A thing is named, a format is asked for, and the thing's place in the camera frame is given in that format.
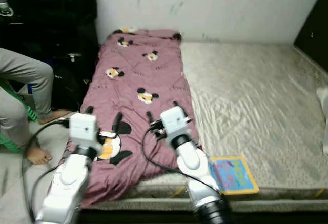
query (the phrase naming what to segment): black cable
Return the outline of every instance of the black cable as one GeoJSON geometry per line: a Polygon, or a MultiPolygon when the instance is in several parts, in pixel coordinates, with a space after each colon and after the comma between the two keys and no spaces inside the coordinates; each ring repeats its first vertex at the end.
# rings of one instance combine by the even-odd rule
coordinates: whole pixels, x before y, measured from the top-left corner
{"type": "Polygon", "coordinates": [[[147,160],[148,162],[152,163],[153,165],[159,166],[159,167],[161,167],[161,168],[163,168],[163,169],[166,169],[167,171],[174,172],[174,173],[178,173],[178,174],[181,174],[181,175],[183,175],[183,176],[185,176],[185,177],[188,177],[188,178],[191,178],[191,179],[193,179],[193,180],[196,180],[196,181],[198,181],[198,182],[204,184],[205,186],[211,188],[213,191],[215,191],[215,192],[217,192],[218,194],[221,195],[221,193],[220,193],[219,191],[215,190],[212,186],[210,186],[209,184],[207,184],[207,183],[201,181],[200,179],[197,179],[196,177],[191,176],[191,175],[189,175],[189,174],[186,174],[186,173],[184,173],[184,172],[182,172],[182,171],[180,171],[180,170],[178,170],[178,169],[173,169],[173,168],[171,168],[171,167],[169,167],[169,166],[162,165],[162,164],[159,164],[159,163],[157,163],[157,162],[154,162],[151,158],[149,158],[149,157],[146,155],[146,152],[145,152],[145,139],[146,139],[147,134],[148,134],[151,130],[152,130],[152,128],[148,128],[148,129],[146,130],[145,134],[144,134],[143,137],[142,137],[142,141],[141,141],[141,149],[142,149],[142,153],[143,153],[144,157],[146,158],[146,160],[147,160]]]}
{"type": "Polygon", "coordinates": [[[22,157],[22,163],[20,165],[20,173],[22,175],[22,183],[23,183],[23,192],[24,192],[24,201],[25,201],[25,205],[26,208],[28,210],[28,214],[30,217],[30,220],[32,223],[35,223],[35,216],[34,216],[34,212],[33,212],[33,206],[30,205],[30,200],[29,200],[29,195],[28,195],[28,190],[27,190],[27,185],[26,185],[26,179],[25,179],[25,172],[24,172],[24,162],[25,159],[27,157],[27,153],[33,143],[33,141],[35,140],[35,138],[38,136],[38,134],[45,128],[51,126],[51,125],[55,125],[55,124],[63,124],[64,120],[58,120],[58,121],[53,121],[51,123],[47,123],[45,124],[43,127],[41,127],[36,133],[33,134],[33,136],[30,138],[30,140],[27,142],[26,147],[23,150],[23,157],[22,157]]]}
{"type": "Polygon", "coordinates": [[[37,185],[39,184],[40,180],[45,177],[47,174],[49,174],[50,172],[56,170],[58,168],[58,166],[55,166],[51,169],[48,169],[46,172],[44,172],[42,175],[40,175],[38,177],[38,179],[35,181],[34,185],[33,185],[33,188],[32,188],[32,193],[31,193],[31,197],[30,197],[30,200],[29,200],[29,206],[31,206],[32,208],[32,211],[33,211],[33,206],[34,206],[34,200],[35,200],[35,192],[36,192],[36,188],[37,188],[37,185]]]}

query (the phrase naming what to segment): colorful book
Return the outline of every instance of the colorful book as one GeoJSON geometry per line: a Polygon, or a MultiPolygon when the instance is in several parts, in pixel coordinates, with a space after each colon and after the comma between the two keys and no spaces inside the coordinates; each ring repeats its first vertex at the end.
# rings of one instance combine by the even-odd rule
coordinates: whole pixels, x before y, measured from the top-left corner
{"type": "Polygon", "coordinates": [[[242,156],[211,157],[211,175],[225,195],[254,194],[259,189],[242,156]]]}

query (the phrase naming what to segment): green chair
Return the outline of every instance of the green chair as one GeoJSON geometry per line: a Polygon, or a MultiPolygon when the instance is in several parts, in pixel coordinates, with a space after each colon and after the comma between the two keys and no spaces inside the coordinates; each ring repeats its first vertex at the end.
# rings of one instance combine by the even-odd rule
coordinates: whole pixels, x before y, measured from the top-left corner
{"type": "MultiPolygon", "coordinates": [[[[28,118],[31,121],[36,121],[37,117],[34,114],[33,110],[30,106],[28,106],[26,103],[24,103],[19,95],[11,88],[11,86],[8,84],[7,81],[0,79],[0,87],[2,87],[6,92],[8,92],[10,95],[12,95],[14,98],[22,102],[24,105],[28,118]]],[[[10,139],[6,138],[1,132],[0,132],[0,144],[4,145],[8,150],[10,150],[13,153],[19,153],[21,152],[21,149],[14,144],[10,139]]]]}

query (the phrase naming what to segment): person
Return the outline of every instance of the person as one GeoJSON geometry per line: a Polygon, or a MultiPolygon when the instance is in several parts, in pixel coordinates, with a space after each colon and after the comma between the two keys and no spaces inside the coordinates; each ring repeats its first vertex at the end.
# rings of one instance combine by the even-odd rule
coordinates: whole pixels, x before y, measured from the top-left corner
{"type": "MultiPolygon", "coordinates": [[[[46,63],[0,48],[0,78],[31,85],[39,124],[71,112],[51,110],[53,70],[46,63]]],[[[1,87],[0,131],[22,149],[31,137],[24,105],[1,87]]],[[[33,146],[27,153],[27,160],[33,164],[45,164],[51,159],[51,155],[38,146],[33,146]]]]}

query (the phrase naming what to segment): white wall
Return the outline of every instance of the white wall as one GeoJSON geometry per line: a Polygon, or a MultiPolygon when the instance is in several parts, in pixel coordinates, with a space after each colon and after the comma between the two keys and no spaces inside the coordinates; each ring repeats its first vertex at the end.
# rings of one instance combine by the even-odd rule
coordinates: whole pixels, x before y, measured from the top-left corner
{"type": "Polygon", "coordinates": [[[176,29],[185,40],[292,43],[315,1],[98,0],[98,37],[137,26],[176,29]]]}

